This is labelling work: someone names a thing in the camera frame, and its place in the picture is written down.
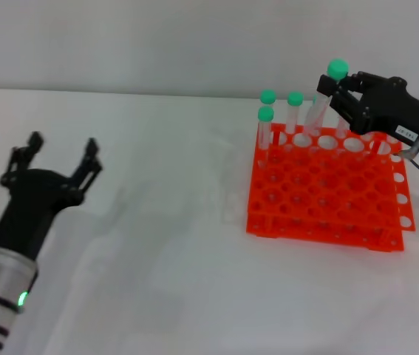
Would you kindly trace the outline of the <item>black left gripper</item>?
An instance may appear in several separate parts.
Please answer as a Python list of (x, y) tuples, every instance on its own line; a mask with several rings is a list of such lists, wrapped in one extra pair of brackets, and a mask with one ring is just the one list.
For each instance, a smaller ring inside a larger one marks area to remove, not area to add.
[(13, 147), (0, 184), (9, 190), (10, 199), (0, 218), (0, 248), (34, 260), (60, 211), (79, 206), (84, 193), (103, 167), (94, 138), (86, 144), (84, 155), (70, 178), (43, 169), (28, 169), (41, 150), (44, 139), (34, 131), (22, 147)]

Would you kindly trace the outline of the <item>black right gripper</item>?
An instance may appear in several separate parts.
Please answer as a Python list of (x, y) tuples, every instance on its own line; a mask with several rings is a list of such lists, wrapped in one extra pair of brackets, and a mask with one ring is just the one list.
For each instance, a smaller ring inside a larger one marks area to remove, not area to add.
[[(419, 138), (419, 100), (408, 93), (406, 86), (407, 82), (402, 78), (383, 78), (365, 72), (340, 80), (323, 74), (316, 92), (332, 96), (330, 107), (353, 132), (359, 135), (383, 132), (413, 144)], [(361, 94), (360, 100), (349, 92)]]

